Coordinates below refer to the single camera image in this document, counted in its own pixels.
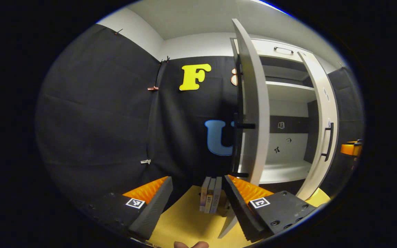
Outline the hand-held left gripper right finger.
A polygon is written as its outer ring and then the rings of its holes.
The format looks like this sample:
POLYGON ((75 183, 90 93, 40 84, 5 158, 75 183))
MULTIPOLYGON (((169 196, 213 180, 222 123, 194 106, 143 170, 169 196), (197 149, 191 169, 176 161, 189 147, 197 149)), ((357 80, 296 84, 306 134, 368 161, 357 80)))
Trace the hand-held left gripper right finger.
POLYGON ((222 178, 222 188, 252 243, 289 229, 316 209, 286 190, 272 193, 232 175, 222 178))

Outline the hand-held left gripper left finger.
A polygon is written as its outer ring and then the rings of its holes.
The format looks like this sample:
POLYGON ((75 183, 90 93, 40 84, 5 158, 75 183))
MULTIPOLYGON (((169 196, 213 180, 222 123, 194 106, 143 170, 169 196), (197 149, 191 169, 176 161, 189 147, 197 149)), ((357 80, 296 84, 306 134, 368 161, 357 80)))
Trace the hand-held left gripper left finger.
POLYGON ((87 202, 81 210, 115 234, 149 240, 173 190, 164 176, 127 193, 107 193, 87 202))

